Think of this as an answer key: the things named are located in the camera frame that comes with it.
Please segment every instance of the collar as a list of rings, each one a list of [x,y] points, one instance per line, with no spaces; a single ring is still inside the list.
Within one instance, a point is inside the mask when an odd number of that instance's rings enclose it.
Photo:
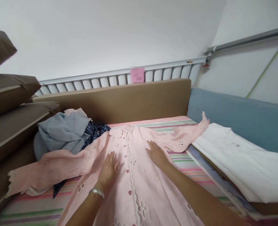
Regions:
[[[111,129],[109,134],[111,136],[114,136],[116,138],[121,138],[123,133],[132,133],[133,127],[131,125],[125,125],[123,127],[117,128],[117,129]]]

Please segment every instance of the pink label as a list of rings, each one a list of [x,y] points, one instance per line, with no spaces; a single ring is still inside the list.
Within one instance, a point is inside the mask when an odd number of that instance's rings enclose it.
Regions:
[[[131,68],[130,78],[133,83],[144,83],[144,68]]]

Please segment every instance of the white wall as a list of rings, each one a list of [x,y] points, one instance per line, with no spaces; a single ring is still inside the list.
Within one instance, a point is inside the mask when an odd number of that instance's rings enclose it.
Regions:
[[[213,45],[276,28],[278,0],[227,0]],[[198,86],[245,97],[277,50],[278,39],[274,39],[218,52]],[[278,103],[278,57],[250,98]]]
[[[0,73],[38,80],[195,58],[213,43],[226,0],[0,0],[18,52]]]

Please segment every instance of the metal pipe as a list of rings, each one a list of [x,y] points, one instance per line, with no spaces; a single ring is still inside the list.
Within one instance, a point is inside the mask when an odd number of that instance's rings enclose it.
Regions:
[[[224,50],[224,49],[228,49],[228,48],[232,48],[232,47],[236,47],[236,46],[241,46],[244,44],[248,44],[251,42],[255,42],[255,41],[261,41],[264,39],[268,39],[268,38],[273,38],[273,37],[277,37],[278,36],[278,28],[274,29],[274,30],[270,30],[267,32],[263,32],[257,35],[253,35],[247,38],[243,38],[243,39],[239,39],[233,42],[229,42],[223,45],[218,45],[218,46],[213,46],[210,48],[207,48],[204,51],[204,55],[208,55],[209,53],[213,53],[213,52],[217,52],[220,50]]]

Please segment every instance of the silver bracelet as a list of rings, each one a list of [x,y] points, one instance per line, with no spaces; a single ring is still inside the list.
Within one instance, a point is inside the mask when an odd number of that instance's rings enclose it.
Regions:
[[[104,199],[104,193],[103,193],[101,190],[99,190],[99,189],[93,188],[93,189],[91,189],[91,190],[89,191],[89,194],[90,194],[90,193],[98,194],[98,195],[100,195],[100,196],[102,197],[102,199]]]

